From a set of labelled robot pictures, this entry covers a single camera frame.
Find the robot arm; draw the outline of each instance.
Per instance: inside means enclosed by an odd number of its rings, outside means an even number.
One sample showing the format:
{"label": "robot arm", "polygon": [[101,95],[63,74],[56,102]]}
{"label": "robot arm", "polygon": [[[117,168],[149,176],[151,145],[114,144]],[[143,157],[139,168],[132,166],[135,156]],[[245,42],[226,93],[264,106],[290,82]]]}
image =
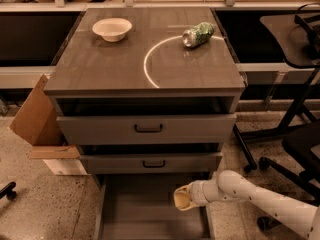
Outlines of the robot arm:
{"label": "robot arm", "polygon": [[186,211],[214,201],[246,200],[309,240],[320,239],[320,209],[258,187],[226,170],[207,181],[194,181],[174,192],[175,206]]}

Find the crushed can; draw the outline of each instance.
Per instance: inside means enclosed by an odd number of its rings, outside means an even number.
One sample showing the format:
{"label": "crushed can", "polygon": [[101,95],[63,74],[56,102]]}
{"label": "crushed can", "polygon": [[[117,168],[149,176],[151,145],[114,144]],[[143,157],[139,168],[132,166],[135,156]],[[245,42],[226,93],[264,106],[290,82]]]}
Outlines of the crushed can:
{"label": "crushed can", "polygon": [[208,41],[213,33],[214,26],[209,22],[202,22],[185,30],[182,34],[182,41],[185,46],[194,48]]}

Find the cabinet drawer front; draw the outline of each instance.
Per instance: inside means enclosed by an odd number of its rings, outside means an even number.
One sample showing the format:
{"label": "cabinet drawer front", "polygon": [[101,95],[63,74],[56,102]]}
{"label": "cabinet drawer front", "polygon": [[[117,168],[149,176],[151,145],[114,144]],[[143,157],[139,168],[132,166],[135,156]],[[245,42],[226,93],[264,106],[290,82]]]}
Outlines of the cabinet drawer front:
{"label": "cabinet drawer front", "polygon": [[153,154],[118,156],[81,156],[91,174],[211,172],[220,163],[222,153]]}
{"label": "cabinet drawer front", "polygon": [[59,117],[69,144],[225,142],[236,116]]}

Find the brown cardboard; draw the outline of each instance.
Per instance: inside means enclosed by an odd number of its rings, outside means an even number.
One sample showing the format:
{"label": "brown cardboard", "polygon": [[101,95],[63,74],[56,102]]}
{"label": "brown cardboard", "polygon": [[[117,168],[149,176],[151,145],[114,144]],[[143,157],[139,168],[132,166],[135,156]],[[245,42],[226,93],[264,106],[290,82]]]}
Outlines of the brown cardboard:
{"label": "brown cardboard", "polygon": [[56,175],[87,175],[75,146],[62,146],[63,134],[57,113],[43,92],[48,79],[42,75],[19,109],[10,129],[32,145],[30,159],[43,159]]}
{"label": "brown cardboard", "polygon": [[43,92],[47,81],[45,75],[40,77],[10,125],[15,134],[33,146],[60,146],[63,142],[57,114]]}
{"label": "brown cardboard", "polygon": [[30,159],[77,159],[80,154],[75,146],[34,146]]}

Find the terrazzo floor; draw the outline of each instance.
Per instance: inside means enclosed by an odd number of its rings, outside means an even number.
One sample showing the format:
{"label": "terrazzo floor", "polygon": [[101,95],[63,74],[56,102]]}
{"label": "terrazzo floor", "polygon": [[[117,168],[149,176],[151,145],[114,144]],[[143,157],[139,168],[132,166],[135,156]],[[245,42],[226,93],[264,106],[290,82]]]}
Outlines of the terrazzo floor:
{"label": "terrazzo floor", "polygon": [[[30,160],[31,146],[8,128],[15,116],[11,108],[0,117],[0,187],[15,181],[17,198],[0,200],[0,240],[90,240],[93,238],[99,189],[91,176],[56,176],[42,160]],[[283,112],[237,113],[241,131],[270,128],[278,124]],[[295,118],[293,123],[301,123]],[[275,159],[294,172],[301,169],[281,147],[280,140],[249,145],[255,160],[261,156]],[[244,175],[261,187],[289,195],[308,198],[294,184],[273,169],[259,169],[246,174],[247,164],[235,137],[223,148],[220,168]],[[209,207],[212,228],[217,240],[302,239],[283,225],[261,232],[256,224],[263,211],[248,202],[216,202]]]}

